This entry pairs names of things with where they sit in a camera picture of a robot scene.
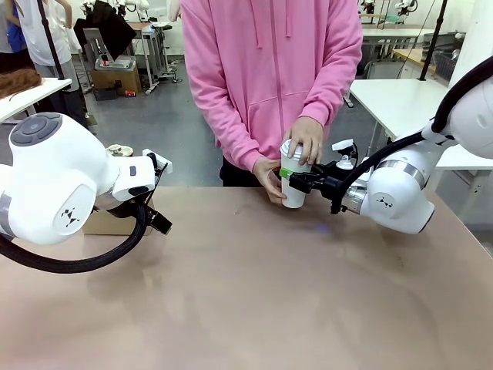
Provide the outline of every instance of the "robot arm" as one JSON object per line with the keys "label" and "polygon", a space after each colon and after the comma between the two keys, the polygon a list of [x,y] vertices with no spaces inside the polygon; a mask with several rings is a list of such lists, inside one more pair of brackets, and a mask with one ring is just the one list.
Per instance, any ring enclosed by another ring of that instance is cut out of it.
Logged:
{"label": "robot arm", "polygon": [[367,14],[375,13],[375,0],[363,0],[361,5],[363,6],[364,12]]}
{"label": "robot arm", "polygon": [[58,113],[25,119],[11,132],[9,145],[14,165],[0,166],[1,233],[58,244],[79,231],[94,209],[134,216],[143,230],[169,231],[169,221],[146,202],[156,178],[171,173],[172,164],[150,150],[143,156],[110,156],[89,131]]}
{"label": "robot arm", "polygon": [[493,159],[493,57],[471,70],[444,97],[423,130],[397,140],[353,170],[319,166],[294,173],[290,186],[319,190],[331,211],[349,210],[407,234],[423,230],[434,213],[424,187],[450,146]]}
{"label": "robot arm", "polygon": [[149,17],[147,16],[147,10],[149,10],[149,2],[147,0],[116,0],[116,9],[118,10],[118,15],[124,17],[126,15],[126,10],[129,6],[134,6],[133,10],[130,12],[137,12],[139,20],[141,22],[147,22]]}
{"label": "robot arm", "polygon": [[406,17],[409,13],[416,12],[418,9],[418,0],[401,0],[395,5],[395,8],[397,15]]}

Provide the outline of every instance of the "black pants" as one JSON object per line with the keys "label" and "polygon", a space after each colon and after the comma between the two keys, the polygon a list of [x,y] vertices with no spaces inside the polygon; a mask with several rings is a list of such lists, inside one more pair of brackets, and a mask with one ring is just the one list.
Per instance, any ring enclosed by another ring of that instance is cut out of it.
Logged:
{"label": "black pants", "polygon": [[219,177],[223,181],[224,187],[261,187],[259,180],[253,173],[241,170],[229,163],[224,157]]}

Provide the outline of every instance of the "white cup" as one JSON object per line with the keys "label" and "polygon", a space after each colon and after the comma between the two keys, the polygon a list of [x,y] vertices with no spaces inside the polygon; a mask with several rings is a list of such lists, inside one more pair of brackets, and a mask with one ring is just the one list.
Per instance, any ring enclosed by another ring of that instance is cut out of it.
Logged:
{"label": "white cup", "polygon": [[294,155],[288,158],[287,154],[290,149],[291,139],[284,142],[280,148],[280,174],[283,194],[287,197],[283,200],[283,205],[287,208],[301,208],[305,201],[306,194],[290,187],[290,181],[286,176],[291,175],[293,172],[310,172],[311,166],[309,164],[300,165],[301,153],[303,147],[297,146]]}

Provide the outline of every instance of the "white table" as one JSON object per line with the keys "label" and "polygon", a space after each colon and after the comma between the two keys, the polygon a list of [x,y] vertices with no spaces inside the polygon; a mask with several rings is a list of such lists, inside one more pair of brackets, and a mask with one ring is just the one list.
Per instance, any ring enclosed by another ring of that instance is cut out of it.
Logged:
{"label": "white table", "polygon": [[14,96],[7,96],[0,99],[0,124],[6,119],[24,110],[28,111],[29,115],[36,113],[34,103],[46,96],[63,89],[65,86],[72,83],[71,79],[42,79],[40,86],[20,92]]}
{"label": "white table", "polygon": [[[363,28],[363,45],[370,45],[370,55],[378,45],[387,46],[386,53],[396,48],[410,47],[427,33],[433,33],[433,29],[404,28],[406,25],[389,25],[385,29]],[[344,96],[344,102],[348,107],[353,108],[354,104],[350,100],[350,93]]]}
{"label": "white table", "polygon": [[[367,79],[354,81],[350,91],[377,120],[369,146],[369,153],[372,153],[382,129],[394,140],[407,131],[424,127],[435,115],[448,89],[430,80]],[[493,171],[493,160],[470,154],[459,145],[449,148],[441,156],[427,187],[436,190],[445,170],[453,170],[469,184],[468,199],[458,214],[464,220],[486,186]]]}

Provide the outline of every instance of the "hand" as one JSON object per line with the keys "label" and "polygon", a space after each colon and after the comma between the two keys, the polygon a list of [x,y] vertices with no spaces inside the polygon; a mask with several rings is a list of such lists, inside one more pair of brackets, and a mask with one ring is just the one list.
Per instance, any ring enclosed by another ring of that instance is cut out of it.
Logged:
{"label": "hand", "polygon": [[300,158],[300,164],[306,162],[312,165],[322,161],[322,145],[324,143],[324,128],[313,118],[300,117],[294,123],[293,127],[284,135],[283,142],[291,139],[288,157],[294,155],[296,147],[303,145],[303,152]]}
{"label": "hand", "polygon": [[265,187],[270,201],[275,204],[281,204],[286,196],[281,193],[280,180],[272,172],[277,168],[280,168],[280,160],[270,160],[262,156],[255,162],[252,172],[260,184]]}

